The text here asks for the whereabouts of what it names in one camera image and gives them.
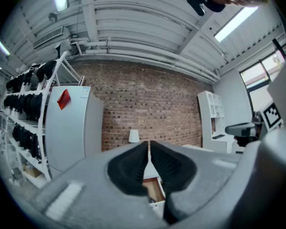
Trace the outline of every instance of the brick wall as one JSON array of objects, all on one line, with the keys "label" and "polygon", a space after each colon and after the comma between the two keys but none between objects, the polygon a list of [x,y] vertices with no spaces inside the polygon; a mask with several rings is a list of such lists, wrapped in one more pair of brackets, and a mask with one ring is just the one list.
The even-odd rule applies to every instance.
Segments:
[{"label": "brick wall", "polygon": [[141,140],[202,145],[197,94],[211,85],[173,71],[116,61],[71,63],[84,85],[104,101],[102,150],[128,144],[130,129]]}]

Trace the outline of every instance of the refrigerator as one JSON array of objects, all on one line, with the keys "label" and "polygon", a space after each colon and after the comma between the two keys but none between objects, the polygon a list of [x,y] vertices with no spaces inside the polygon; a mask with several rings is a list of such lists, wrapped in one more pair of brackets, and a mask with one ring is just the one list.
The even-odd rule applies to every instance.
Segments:
[{"label": "refrigerator", "polygon": [[[65,90],[70,101],[61,109],[57,101]],[[53,178],[102,151],[103,108],[90,87],[53,87],[45,122],[45,148]]]}]

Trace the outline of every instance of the white cabinet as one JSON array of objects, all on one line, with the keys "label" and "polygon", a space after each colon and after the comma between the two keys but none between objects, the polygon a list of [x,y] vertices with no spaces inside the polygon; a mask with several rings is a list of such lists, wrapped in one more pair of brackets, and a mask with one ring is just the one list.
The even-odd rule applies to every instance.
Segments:
[{"label": "white cabinet", "polygon": [[[204,91],[198,94],[202,119],[203,148],[221,153],[231,153],[234,136],[225,133],[225,113],[219,95]],[[215,132],[212,131],[212,121],[215,121]]]}]

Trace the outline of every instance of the red sticker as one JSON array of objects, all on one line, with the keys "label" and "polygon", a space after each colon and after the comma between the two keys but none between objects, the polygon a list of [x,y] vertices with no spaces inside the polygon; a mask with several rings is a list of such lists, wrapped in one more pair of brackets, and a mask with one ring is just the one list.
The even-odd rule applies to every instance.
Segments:
[{"label": "red sticker", "polygon": [[64,90],[59,99],[57,100],[57,103],[61,110],[68,104],[68,102],[71,101],[70,94],[68,90]]}]

